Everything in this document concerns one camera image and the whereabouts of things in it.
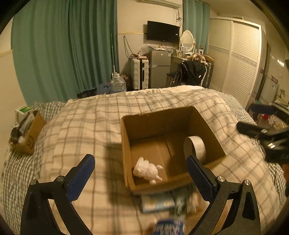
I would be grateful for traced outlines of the black jacket on chair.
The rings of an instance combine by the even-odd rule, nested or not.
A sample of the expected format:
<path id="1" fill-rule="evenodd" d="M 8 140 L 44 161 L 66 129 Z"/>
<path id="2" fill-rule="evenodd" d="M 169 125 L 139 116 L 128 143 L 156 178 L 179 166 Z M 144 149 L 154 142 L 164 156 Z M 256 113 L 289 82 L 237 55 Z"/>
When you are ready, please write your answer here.
<path id="1" fill-rule="evenodd" d="M 172 81 L 172 85 L 202 86 L 206 72 L 207 68 L 205 64 L 195 60 L 184 61 L 179 64 L 176 75 Z"/>

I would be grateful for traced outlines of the small cluttered cardboard box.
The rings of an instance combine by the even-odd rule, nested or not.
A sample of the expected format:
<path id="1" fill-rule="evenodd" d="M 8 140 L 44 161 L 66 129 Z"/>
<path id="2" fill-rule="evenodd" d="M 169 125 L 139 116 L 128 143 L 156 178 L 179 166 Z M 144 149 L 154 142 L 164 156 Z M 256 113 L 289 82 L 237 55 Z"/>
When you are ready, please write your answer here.
<path id="1" fill-rule="evenodd" d="M 29 106 L 16 109 L 15 118 L 16 123 L 11 130 L 9 144 L 20 153 L 32 155 L 46 121 L 38 110 L 33 111 Z"/>

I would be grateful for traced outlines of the oval white vanity mirror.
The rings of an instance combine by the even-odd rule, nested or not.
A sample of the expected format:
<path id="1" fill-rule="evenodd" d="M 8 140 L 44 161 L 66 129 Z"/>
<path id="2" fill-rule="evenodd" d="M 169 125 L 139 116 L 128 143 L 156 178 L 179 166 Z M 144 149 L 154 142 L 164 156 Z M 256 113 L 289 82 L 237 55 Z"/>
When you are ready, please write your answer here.
<path id="1" fill-rule="evenodd" d="M 195 49 L 195 38 L 189 30 L 185 30 L 181 36 L 181 47 L 186 48 L 188 52 Z"/>

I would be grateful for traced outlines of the open brown cardboard box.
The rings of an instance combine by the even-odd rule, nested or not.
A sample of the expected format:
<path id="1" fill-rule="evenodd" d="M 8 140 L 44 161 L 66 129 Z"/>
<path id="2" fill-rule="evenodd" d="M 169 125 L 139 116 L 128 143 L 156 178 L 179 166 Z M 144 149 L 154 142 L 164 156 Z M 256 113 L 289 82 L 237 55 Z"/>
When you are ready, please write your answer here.
<path id="1" fill-rule="evenodd" d="M 187 171 L 183 145 L 186 137 L 202 138 L 209 169 L 216 167 L 225 153 L 208 122 L 193 106 L 127 115 L 121 119 L 124 182 L 135 195 L 172 191 L 192 183 Z M 155 185 L 133 175 L 137 160 L 161 165 Z"/>

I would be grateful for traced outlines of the white louvered wardrobe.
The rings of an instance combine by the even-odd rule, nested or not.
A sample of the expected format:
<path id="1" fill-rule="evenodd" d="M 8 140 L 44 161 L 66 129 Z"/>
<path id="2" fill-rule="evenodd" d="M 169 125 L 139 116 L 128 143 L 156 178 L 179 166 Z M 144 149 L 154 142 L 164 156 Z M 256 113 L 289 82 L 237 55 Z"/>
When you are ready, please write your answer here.
<path id="1" fill-rule="evenodd" d="M 262 28 L 245 20 L 210 19 L 208 54 L 214 59 L 210 89 L 246 107 L 260 70 Z"/>

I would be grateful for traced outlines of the clear plastic water bottle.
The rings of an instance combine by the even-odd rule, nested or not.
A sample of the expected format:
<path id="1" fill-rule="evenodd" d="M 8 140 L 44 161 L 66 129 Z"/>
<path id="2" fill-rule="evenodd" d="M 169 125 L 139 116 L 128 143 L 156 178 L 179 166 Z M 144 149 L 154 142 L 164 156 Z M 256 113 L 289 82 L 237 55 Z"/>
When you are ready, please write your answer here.
<path id="1" fill-rule="evenodd" d="M 184 235 L 186 224 L 184 221 L 174 218 L 159 220 L 152 231 L 152 235 Z"/>

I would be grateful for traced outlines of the striped grey bed sheet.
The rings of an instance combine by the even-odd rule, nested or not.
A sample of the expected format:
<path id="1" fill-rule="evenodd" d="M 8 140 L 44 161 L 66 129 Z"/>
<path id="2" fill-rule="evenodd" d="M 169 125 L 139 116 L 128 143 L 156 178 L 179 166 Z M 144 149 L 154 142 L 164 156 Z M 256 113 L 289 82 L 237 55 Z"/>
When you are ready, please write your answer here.
<path id="1" fill-rule="evenodd" d="M 47 122 L 36 140 L 32 155 L 20 153 L 8 145 L 1 174 L 1 203 L 4 220 L 14 234 L 20 234 L 21 213 L 30 180 L 45 176 L 43 165 L 48 163 L 48 154 L 53 154 L 59 136 L 53 118 L 65 105 L 60 101 L 35 102 L 32 105 L 32 110 L 39 111 Z"/>

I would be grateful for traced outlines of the grey mini fridge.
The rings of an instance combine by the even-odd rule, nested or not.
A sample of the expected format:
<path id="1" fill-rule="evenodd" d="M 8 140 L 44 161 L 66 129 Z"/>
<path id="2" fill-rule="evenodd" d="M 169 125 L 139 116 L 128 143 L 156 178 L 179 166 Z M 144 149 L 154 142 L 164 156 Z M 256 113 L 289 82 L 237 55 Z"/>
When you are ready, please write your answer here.
<path id="1" fill-rule="evenodd" d="M 165 88 L 170 71 L 171 58 L 168 51 L 152 50 L 149 53 L 149 87 Z"/>

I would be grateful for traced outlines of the green window curtain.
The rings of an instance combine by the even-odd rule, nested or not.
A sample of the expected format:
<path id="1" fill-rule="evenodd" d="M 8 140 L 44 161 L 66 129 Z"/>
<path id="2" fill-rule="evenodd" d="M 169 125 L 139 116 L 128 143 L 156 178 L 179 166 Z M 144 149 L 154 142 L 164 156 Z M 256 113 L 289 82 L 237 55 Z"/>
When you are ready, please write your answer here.
<path id="1" fill-rule="evenodd" d="M 196 40 L 195 48 L 208 52 L 210 5 L 203 1 L 183 1 L 183 30 L 189 30 Z"/>

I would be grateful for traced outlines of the white plush toy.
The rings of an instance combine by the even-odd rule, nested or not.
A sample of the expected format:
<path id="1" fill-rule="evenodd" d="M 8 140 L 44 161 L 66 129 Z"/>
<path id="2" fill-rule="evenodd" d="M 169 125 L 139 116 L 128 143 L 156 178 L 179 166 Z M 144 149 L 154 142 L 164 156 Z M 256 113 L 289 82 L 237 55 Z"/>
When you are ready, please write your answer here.
<path id="1" fill-rule="evenodd" d="M 162 170 L 161 165 L 155 165 L 143 157 L 137 160 L 137 163 L 132 171 L 133 175 L 139 178 L 143 178 L 151 185 L 155 185 L 156 181 L 162 181 L 163 179 L 159 176 L 159 170 Z"/>

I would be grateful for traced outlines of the plaid cream blanket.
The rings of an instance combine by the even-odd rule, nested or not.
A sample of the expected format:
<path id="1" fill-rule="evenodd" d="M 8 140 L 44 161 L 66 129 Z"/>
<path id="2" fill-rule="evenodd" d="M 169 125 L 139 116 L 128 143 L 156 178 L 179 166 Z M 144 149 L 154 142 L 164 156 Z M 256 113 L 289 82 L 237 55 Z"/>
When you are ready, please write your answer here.
<path id="1" fill-rule="evenodd" d="M 285 204 L 285 178 L 264 160 L 257 140 L 236 130 L 253 119 L 232 96 L 209 89 L 159 89 L 70 100 L 56 112 L 35 147 L 36 178 L 65 175 L 86 154 L 93 173 L 73 203 L 92 234 L 146 234 L 168 212 L 143 213 L 140 194 L 191 183 L 183 152 L 188 136 L 206 146 L 204 164 L 231 182 L 251 181 L 265 232 Z"/>

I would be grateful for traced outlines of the blue tissue pack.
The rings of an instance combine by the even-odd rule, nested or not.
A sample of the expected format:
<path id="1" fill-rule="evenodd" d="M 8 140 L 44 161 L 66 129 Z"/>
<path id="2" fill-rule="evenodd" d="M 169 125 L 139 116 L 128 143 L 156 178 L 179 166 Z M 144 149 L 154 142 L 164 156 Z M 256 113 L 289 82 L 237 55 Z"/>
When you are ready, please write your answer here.
<path id="1" fill-rule="evenodd" d="M 175 202 L 170 193 L 141 196 L 141 208 L 144 213 L 167 211 L 174 207 Z"/>

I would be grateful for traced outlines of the large clear water jug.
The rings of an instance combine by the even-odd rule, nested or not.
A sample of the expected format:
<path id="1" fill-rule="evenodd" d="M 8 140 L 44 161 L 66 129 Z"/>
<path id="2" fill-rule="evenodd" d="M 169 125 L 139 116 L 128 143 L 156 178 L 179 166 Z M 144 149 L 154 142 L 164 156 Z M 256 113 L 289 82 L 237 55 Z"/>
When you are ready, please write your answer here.
<path id="1" fill-rule="evenodd" d="M 126 81 L 119 73 L 115 73 L 113 75 L 113 79 L 110 82 L 110 87 L 111 93 L 122 93 L 127 91 Z"/>

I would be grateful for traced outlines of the black wall television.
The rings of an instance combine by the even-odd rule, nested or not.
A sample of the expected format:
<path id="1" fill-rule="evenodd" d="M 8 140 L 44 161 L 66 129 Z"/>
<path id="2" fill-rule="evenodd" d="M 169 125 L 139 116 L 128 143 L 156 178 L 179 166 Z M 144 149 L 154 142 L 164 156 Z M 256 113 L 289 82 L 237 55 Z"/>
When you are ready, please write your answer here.
<path id="1" fill-rule="evenodd" d="M 147 21 L 146 38 L 151 41 L 179 43 L 180 27 L 172 24 Z"/>

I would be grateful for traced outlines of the white air conditioner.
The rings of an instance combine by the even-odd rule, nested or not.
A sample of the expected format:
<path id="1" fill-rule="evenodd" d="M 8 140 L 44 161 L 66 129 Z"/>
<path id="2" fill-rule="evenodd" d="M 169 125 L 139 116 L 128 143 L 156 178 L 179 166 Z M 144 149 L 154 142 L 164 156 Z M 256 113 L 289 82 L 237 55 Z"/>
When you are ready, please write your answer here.
<path id="1" fill-rule="evenodd" d="M 139 0 L 139 2 L 156 4 L 174 9 L 179 9 L 183 5 L 182 0 Z"/>

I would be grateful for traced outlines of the large green curtain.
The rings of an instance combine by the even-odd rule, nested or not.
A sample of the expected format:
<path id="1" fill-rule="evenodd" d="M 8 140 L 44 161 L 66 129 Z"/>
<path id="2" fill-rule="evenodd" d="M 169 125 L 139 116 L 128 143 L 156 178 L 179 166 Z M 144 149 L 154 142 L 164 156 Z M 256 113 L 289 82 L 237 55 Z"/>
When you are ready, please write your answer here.
<path id="1" fill-rule="evenodd" d="M 116 1 L 29 1 L 13 18 L 11 47 L 23 98 L 67 101 L 119 70 Z"/>

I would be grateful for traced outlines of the white suitcase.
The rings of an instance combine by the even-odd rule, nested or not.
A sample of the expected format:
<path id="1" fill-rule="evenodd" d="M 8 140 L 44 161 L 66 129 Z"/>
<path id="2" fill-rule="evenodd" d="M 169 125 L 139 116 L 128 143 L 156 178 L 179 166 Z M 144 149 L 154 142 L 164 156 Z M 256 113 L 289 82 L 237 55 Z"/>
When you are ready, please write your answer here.
<path id="1" fill-rule="evenodd" d="M 134 90 L 148 89 L 149 61 L 147 59 L 131 59 L 131 78 Z"/>

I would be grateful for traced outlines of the white tape roll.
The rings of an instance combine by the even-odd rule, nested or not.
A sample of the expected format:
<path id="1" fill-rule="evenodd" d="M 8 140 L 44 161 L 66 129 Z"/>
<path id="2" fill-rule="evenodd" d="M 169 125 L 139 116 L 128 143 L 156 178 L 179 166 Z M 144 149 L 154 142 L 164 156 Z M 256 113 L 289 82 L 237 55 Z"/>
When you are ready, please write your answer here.
<path id="1" fill-rule="evenodd" d="M 190 155 L 195 155 L 201 162 L 205 162 L 206 149 L 203 140 L 199 136 L 189 136 L 184 140 L 183 151 L 185 159 Z"/>

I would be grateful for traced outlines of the grey folding hanger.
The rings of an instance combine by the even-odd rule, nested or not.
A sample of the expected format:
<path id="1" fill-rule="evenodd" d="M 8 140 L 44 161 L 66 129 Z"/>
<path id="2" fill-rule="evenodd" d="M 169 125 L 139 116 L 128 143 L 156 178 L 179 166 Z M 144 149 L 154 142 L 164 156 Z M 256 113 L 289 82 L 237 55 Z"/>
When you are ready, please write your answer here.
<path id="1" fill-rule="evenodd" d="M 174 215 L 197 214 L 206 210 L 209 202 L 205 201 L 194 183 L 171 191 L 175 202 Z"/>

